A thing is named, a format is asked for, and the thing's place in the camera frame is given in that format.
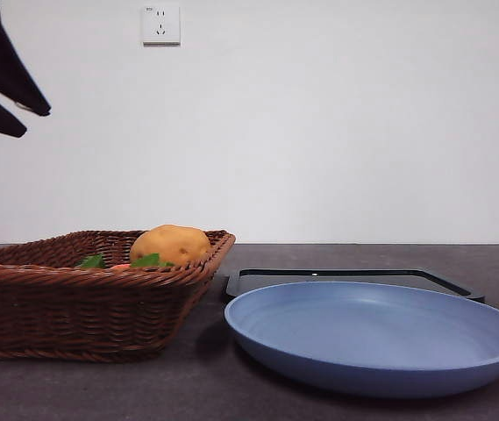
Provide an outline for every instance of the table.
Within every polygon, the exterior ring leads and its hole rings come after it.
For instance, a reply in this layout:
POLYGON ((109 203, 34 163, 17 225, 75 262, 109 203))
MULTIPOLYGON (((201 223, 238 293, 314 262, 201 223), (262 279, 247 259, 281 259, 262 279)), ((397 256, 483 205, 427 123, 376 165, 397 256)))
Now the table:
POLYGON ((264 368, 224 321, 240 268, 423 268, 499 309, 498 246, 235 245, 209 292, 155 360, 0 361, 0 420, 499 420, 499 380, 457 396, 381 400, 315 389, 264 368))

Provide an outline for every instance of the tray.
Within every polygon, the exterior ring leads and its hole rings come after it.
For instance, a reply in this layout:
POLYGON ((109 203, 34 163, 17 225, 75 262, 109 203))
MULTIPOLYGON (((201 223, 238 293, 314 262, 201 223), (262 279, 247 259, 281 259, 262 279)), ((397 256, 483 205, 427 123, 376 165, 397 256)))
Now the tray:
POLYGON ((246 268, 233 272, 225 293, 239 296, 253 289, 292 282, 344 281, 406 286, 463 296, 485 303, 485 296, 423 269, 273 269, 246 268))

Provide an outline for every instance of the white wall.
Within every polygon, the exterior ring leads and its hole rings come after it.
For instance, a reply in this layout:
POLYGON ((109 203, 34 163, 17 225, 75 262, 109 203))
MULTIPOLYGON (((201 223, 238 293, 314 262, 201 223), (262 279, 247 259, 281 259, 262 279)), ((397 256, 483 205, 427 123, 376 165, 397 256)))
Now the white wall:
POLYGON ((182 0, 149 48, 145 4, 2 0, 53 113, 1 98, 0 241, 499 243, 499 1, 182 0))

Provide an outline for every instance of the electrical socket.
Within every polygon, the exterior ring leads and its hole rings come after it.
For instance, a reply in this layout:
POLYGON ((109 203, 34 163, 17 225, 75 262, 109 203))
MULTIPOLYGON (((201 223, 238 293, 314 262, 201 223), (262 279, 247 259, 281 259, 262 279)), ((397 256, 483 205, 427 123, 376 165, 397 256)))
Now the electrical socket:
POLYGON ((175 4, 155 4, 142 9, 142 42, 145 46, 181 44, 181 16, 175 4))

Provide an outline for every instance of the woven texture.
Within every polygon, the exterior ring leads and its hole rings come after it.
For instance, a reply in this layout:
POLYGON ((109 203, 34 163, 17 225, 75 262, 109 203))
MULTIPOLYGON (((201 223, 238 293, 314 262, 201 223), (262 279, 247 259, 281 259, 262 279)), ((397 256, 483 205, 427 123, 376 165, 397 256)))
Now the woven texture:
POLYGON ((128 262, 143 231, 73 232, 0 248, 0 359, 124 362, 157 355, 210 286, 235 241, 206 232, 211 250, 182 267, 79 269, 103 253, 128 262))

